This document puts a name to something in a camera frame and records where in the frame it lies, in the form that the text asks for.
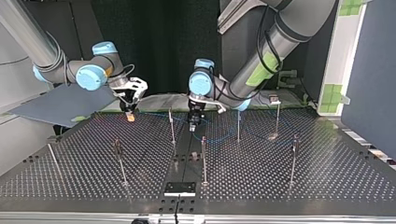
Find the white wall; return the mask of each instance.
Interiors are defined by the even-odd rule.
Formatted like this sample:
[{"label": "white wall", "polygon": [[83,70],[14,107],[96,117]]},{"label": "white wall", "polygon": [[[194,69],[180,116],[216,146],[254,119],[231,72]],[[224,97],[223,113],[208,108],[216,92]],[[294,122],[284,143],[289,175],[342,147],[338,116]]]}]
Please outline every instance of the white wall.
[{"label": "white wall", "polygon": [[[13,62],[26,53],[0,23],[0,63]],[[0,175],[38,151],[52,126],[46,123],[7,115],[9,109],[49,90],[47,83],[35,79],[32,62],[0,65]]]}]

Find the gray robot arm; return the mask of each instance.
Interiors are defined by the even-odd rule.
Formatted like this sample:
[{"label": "gray robot arm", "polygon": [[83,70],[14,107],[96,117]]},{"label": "gray robot arm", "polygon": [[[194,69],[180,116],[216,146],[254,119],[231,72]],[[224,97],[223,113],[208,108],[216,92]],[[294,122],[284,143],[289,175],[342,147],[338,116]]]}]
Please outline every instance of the gray robot arm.
[{"label": "gray robot arm", "polygon": [[280,60],[286,58],[299,43],[306,42],[315,35],[329,17],[335,0],[265,0],[263,2],[277,10],[276,22],[267,36],[270,43],[264,38],[261,44],[262,60],[270,71],[263,67],[258,53],[255,52],[234,79],[227,82],[213,76],[215,66],[213,62],[198,59],[189,82],[191,131],[199,123],[200,111],[205,108],[205,104],[217,105],[220,113],[225,111],[226,107],[245,110],[250,103],[249,96],[265,79],[273,76],[278,66],[278,59],[270,48],[271,44]]},{"label": "gray robot arm", "polygon": [[37,79],[49,83],[77,82],[88,91],[108,83],[120,98],[120,107],[128,119],[134,119],[134,109],[148,85],[138,77],[128,76],[113,43],[94,45],[90,61],[69,62],[55,38],[41,29],[21,0],[0,1],[0,22],[34,62]]}]

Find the green tape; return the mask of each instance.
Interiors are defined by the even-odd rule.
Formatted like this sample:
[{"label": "green tape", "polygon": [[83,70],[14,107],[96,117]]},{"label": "green tape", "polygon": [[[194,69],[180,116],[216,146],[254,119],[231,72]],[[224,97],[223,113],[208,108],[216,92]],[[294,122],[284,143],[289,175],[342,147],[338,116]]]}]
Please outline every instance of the green tape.
[{"label": "green tape", "polygon": [[73,121],[73,122],[80,122],[80,121],[83,121],[83,120],[89,119],[89,118],[90,118],[90,116],[88,116],[88,117],[77,116],[77,117],[73,118],[72,121]]},{"label": "green tape", "polygon": [[323,95],[320,101],[320,113],[336,113],[338,105],[341,103],[341,89],[343,85],[324,85]]},{"label": "green tape", "polygon": [[344,0],[341,5],[339,16],[359,15],[361,11],[361,0]]},{"label": "green tape", "polygon": [[[277,59],[274,54],[270,52],[265,52],[263,56],[263,60],[265,64],[271,69],[276,70],[277,67]],[[253,74],[251,74],[250,78],[247,80],[247,86],[257,87],[259,86],[265,79],[269,79],[273,76],[270,72],[268,72],[261,63],[257,65],[254,69]]]}]

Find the black bracket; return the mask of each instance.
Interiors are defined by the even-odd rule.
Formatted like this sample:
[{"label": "black bracket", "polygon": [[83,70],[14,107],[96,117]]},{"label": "black bracket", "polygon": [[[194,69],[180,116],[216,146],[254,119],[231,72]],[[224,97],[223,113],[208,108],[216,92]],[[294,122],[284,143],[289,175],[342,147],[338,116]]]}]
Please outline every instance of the black bracket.
[{"label": "black bracket", "polygon": [[168,182],[165,197],[195,197],[195,182]]}]

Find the gray sheet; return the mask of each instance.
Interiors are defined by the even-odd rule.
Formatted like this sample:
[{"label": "gray sheet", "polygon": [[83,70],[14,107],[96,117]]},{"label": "gray sheet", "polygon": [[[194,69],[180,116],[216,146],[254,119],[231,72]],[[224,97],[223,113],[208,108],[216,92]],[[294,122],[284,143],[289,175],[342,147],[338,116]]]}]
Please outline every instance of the gray sheet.
[{"label": "gray sheet", "polygon": [[28,119],[71,128],[77,124],[72,119],[88,117],[113,102],[115,97],[108,87],[85,91],[79,85],[62,85],[10,111]]}]

